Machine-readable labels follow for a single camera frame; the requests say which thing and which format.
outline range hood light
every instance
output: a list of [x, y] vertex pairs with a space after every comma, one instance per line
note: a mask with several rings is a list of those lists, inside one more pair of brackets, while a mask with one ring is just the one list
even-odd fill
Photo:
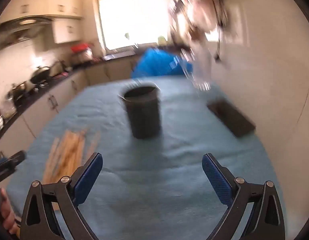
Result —
[[34, 19], [29, 19], [29, 20], [24, 20], [19, 22], [20, 25], [24, 25], [24, 24], [30, 24], [30, 23], [35, 23], [37, 20]]

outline blue tablecloth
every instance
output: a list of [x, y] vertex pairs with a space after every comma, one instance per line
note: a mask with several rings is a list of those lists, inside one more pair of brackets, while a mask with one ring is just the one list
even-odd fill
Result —
[[[161, 89], [162, 135], [149, 140], [131, 136], [118, 94], [132, 80], [87, 88], [47, 125], [27, 160], [18, 166], [8, 186], [18, 209], [22, 211], [31, 183], [42, 179], [54, 138], [61, 138], [66, 129], [86, 126], [90, 130], [85, 149], [96, 131], [101, 132], [96, 151], [102, 154], [104, 166], [79, 208], [99, 239], [206, 239], [226, 210], [201, 167], [207, 152], [235, 177], [260, 184], [272, 180], [279, 188], [257, 136], [234, 137], [208, 110], [208, 101], [224, 97], [217, 86], [199, 92], [183, 77], [148, 80]], [[249, 213], [235, 234], [237, 239]], [[60, 212], [57, 217], [71, 239]]]

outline bundle of wooden sticks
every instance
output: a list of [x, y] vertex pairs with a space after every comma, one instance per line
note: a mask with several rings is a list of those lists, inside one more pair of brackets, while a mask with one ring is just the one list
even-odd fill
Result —
[[83, 154], [85, 134], [87, 129], [79, 132], [66, 130], [63, 139], [59, 143], [59, 138], [55, 138], [51, 146], [46, 168], [43, 174], [43, 184], [58, 182], [63, 176], [71, 176], [75, 170], [83, 165], [94, 150], [100, 139], [97, 132], [86, 152]]

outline backsplash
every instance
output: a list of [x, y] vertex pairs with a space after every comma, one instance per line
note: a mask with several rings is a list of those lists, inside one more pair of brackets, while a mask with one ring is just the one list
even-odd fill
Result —
[[51, 66], [55, 60], [68, 62], [73, 43], [53, 44], [48, 40], [49, 37], [39, 35], [34, 40], [23, 41], [0, 51], [0, 100], [11, 89], [12, 83], [30, 79], [38, 65]]

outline window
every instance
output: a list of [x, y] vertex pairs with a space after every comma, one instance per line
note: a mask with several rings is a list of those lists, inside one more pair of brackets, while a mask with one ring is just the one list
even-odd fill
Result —
[[164, 0], [99, 0], [99, 11], [107, 53], [168, 39]]

